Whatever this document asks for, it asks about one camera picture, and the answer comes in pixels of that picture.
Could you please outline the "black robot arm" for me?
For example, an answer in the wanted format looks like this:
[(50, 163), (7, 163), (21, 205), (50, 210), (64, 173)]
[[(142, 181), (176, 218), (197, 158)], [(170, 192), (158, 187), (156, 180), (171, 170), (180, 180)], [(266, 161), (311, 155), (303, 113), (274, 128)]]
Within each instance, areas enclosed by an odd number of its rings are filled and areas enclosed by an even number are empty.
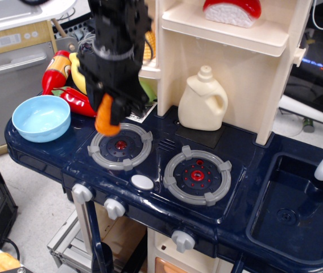
[(152, 19), (144, 1), (89, 1), (95, 28), (92, 53), (80, 53), (91, 107), (100, 121), (116, 126), (131, 113), (142, 114), (148, 97), (139, 82), (145, 34)]

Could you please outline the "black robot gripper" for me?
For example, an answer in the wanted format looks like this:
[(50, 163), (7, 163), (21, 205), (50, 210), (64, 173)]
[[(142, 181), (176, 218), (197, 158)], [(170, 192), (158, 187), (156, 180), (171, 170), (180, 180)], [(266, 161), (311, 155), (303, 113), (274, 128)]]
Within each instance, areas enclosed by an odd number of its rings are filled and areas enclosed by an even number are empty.
[(122, 55), (100, 56), (78, 52), (78, 69), (85, 77), (86, 92), (92, 109), (97, 112), (105, 93), (113, 98), (111, 103), (111, 125), (119, 125), (132, 112), (140, 115), (148, 103), (139, 82), (139, 71), (143, 64), (143, 47), (132, 47)]

